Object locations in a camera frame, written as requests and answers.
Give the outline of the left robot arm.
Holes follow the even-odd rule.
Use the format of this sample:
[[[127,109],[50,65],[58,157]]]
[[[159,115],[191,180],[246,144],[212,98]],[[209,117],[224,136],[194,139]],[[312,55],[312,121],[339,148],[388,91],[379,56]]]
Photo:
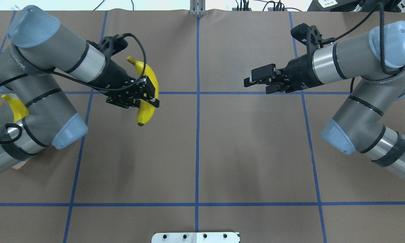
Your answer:
[[[0,89],[14,94],[28,115],[0,125],[0,173],[34,157],[48,146],[62,149],[79,140],[88,126],[54,75],[93,88],[107,103],[159,107],[157,87],[143,65],[133,78],[111,58],[124,50],[131,33],[84,40],[59,19],[28,5],[7,29],[9,45],[0,53]]]

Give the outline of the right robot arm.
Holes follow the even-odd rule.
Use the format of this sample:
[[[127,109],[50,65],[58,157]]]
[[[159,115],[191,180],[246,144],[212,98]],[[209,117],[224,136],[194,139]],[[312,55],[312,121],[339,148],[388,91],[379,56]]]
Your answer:
[[[302,23],[291,35],[306,54],[284,68],[268,64],[253,69],[244,87],[266,85],[266,93],[291,93],[361,77],[322,132],[323,139],[343,152],[360,152],[405,180],[405,135],[380,123],[388,108],[405,98],[405,21],[396,21],[350,39],[323,39],[316,26]]]

